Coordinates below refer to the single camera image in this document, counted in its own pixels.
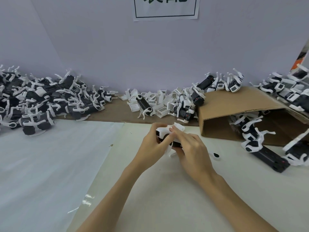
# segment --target paper sign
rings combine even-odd
[[[132,0],[134,21],[197,19],[200,0]]]

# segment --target white table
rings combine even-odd
[[[135,156],[150,125],[126,123],[88,194],[90,206],[82,204],[68,228],[75,231],[117,181]],[[186,132],[200,134],[198,127]],[[212,161],[232,189],[258,214],[280,232],[308,231],[309,169],[289,167],[280,174],[255,156],[240,142],[201,137],[209,152],[221,156]],[[269,147],[283,154],[279,147]],[[175,158],[163,156],[141,175],[134,185],[117,224],[116,231],[233,231],[201,188],[184,172]]]

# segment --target right hand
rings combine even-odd
[[[198,183],[205,178],[212,180],[216,172],[200,137],[196,134],[184,133],[175,126],[172,126],[170,131],[176,133],[177,139],[181,142],[182,148],[174,148],[174,150],[187,174]]]

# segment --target forearm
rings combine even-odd
[[[277,232],[253,211],[220,175],[215,175],[212,179],[204,178],[200,185],[236,232]]]
[[[102,199],[77,232],[111,232],[114,231],[121,211],[131,189],[141,172],[133,163],[122,172],[122,175]]]

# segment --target hand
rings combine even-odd
[[[132,161],[132,163],[136,164],[143,172],[154,165],[164,155],[168,145],[172,143],[176,137],[176,134],[173,132],[159,143],[156,135],[156,129],[159,127],[167,127],[167,125],[161,123],[152,124],[149,133],[144,137]]]
[[[176,137],[181,142],[182,148],[173,148],[180,160],[181,165],[195,181],[212,179],[216,172],[211,164],[211,160],[206,146],[198,135],[186,134],[175,126],[170,128],[171,132],[176,134]]]

